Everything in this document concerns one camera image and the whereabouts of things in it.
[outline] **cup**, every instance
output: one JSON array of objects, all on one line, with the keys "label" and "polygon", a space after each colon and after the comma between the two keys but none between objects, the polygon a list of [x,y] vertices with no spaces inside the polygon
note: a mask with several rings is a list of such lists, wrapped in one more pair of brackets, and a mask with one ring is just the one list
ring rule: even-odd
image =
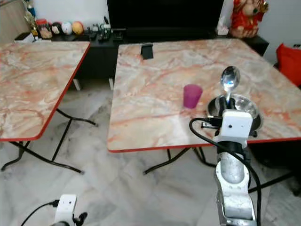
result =
[{"label": "cup", "polygon": [[189,84],[184,87],[184,107],[195,108],[203,93],[203,89],[195,84]]}]

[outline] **white wall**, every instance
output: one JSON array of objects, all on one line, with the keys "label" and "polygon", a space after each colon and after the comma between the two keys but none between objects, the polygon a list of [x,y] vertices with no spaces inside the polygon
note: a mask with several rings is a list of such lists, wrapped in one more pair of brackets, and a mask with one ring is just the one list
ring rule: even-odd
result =
[{"label": "white wall", "polygon": [[[274,64],[277,61],[276,49],[284,42],[292,47],[301,43],[301,0],[268,0],[269,11],[259,25],[259,35],[269,42],[264,58]],[[225,25],[230,24],[233,0],[225,0],[221,17]]]},{"label": "white wall", "polygon": [[106,0],[33,0],[37,18],[49,22],[81,21],[85,27],[109,19]]}]

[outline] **metal bowl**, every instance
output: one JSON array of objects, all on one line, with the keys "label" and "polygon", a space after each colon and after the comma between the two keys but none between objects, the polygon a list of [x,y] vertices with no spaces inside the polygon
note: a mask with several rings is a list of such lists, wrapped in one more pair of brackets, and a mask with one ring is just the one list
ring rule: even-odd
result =
[{"label": "metal bowl", "polygon": [[[223,97],[223,95],[220,95],[215,99],[215,108],[218,111],[220,109],[220,104],[218,100],[221,97]],[[250,113],[253,119],[255,119],[258,116],[258,108],[252,100],[239,94],[232,94],[231,98],[235,100],[235,107],[237,110]]]},{"label": "metal bowl", "polygon": [[[218,99],[219,97],[217,98],[214,98],[212,99],[208,106],[207,106],[207,113],[208,115],[218,115],[218,112],[219,110],[216,108],[215,106],[215,103],[216,103],[216,100]],[[253,122],[252,122],[252,126],[251,126],[251,131],[255,131],[255,130],[258,130],[262,127],[262,124],[263,124],[263,118],[261,116],[261,114],[259,113],[259,111],[257,110],[258,114],[257,114],[257,117],[253,119]]]}]

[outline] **marble table top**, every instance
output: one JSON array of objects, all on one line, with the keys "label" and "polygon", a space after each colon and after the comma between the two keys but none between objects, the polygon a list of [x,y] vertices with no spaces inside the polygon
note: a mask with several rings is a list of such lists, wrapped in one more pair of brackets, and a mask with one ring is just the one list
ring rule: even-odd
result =
[{"label": "marble table top", "polygon": [[[154,43],[149,60],[140,52],[141,44],[119,47],[111,152],[208,145],[192,134],[189,121],[206,116],[209,101],[223,93],[220,77],[229,65],[241,73],[234,93],[253,100],[264,118],[258,137],[249,142],[301,139],[301,91],[241,40]],[[204,89],[193,110],[182,105],[183,87],[190,83]],[[198,131],[212,138],[215,130]]]},{"label": "marble table top", "polygon": [[89,42],[0,45],[0,141],[42,136]]}]

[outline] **red figurine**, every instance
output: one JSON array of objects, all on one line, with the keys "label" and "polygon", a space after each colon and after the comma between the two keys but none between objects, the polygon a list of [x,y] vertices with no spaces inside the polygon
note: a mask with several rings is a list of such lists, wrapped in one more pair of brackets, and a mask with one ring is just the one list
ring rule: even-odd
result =
[{"label": "red figurine", "polygon": [[264,0],[234,0],[230,34],[238,38],[251,38],[258,32],[258,21],[268,11]]}]

